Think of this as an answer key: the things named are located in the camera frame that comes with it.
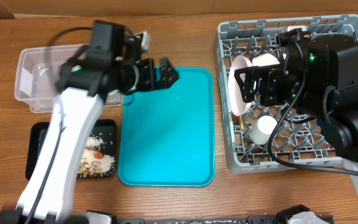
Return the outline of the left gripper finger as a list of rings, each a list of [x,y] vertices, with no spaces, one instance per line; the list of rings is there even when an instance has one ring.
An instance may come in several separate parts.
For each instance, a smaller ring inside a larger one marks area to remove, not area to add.
[[[154,60],[146,58],[140,61],[140,91],[152,91],[155,89]]]
[[[178,72],[174,69],[173,65],[168,58],[160,59],[160,80],[158,87],[160,89],[170,88],[179,79]]]

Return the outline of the white paper cup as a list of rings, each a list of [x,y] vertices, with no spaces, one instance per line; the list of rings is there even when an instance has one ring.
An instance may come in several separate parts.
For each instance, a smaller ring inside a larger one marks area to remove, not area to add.
[[[274,128],[277,125],[277,120],[271,116],[262,116],[251,126],[249,134],[250,140],[256,144],[267,144]]]

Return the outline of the orange carrot piece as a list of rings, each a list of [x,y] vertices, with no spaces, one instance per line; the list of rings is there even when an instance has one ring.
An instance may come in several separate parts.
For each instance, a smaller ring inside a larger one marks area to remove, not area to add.
[[[93,152],[96,159],[102,159],[104,157],[104,154],[98,149],[95,149]]]

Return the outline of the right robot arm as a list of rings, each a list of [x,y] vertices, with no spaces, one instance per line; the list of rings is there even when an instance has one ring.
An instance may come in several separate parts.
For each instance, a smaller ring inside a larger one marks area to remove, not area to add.
[[[286,104],[314,119],[344,166],[358,196],[358,42],[345,34],[311,37],[293,29],[276,35],[285,59],[276,65],[238,68],[234,78],[241,100],[256,95],[264,106]]]

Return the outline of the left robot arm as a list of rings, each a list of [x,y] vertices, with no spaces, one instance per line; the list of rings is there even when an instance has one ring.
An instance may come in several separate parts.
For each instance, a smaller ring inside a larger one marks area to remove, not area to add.
[[[91,42],[82,45],[60,66],[52,80],[56,89],[53,112],[31,178],[14,208],[0,211],[0,223],[114,223],[103,212],[72,213],[73,196],[87,139],[112,91],[170,88],[179,78],[169,59],[155,68],[148,32],[97,20]]]

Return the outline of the wooden chopstick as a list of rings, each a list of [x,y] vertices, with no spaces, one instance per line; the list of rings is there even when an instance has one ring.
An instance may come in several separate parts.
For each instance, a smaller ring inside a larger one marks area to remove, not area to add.
[[[242,116],[239,117],[239,122],[240,122],[241,130],[243,130],[244,129],[244,122],[243,122]]]

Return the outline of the pale green bowl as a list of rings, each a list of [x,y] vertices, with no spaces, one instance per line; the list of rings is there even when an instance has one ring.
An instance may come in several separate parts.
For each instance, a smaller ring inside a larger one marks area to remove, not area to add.
[[[268,65],[278,65],[279,60],[272,54],[262,54],[252,59],[253,66],[268,66]]]

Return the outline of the white plate with scraps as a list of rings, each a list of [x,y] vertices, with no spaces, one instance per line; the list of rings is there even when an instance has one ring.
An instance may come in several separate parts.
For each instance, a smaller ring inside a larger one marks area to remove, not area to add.
[[[246,114],[250,110],[252,103],[244,103],[239,85],[234,77],[234,72],[237,69],[251,66],[252,62],[248,58],[238,55],[234,58],[230,67],[228,76],[229,100],[231,104],[231,111],[236,116]]]

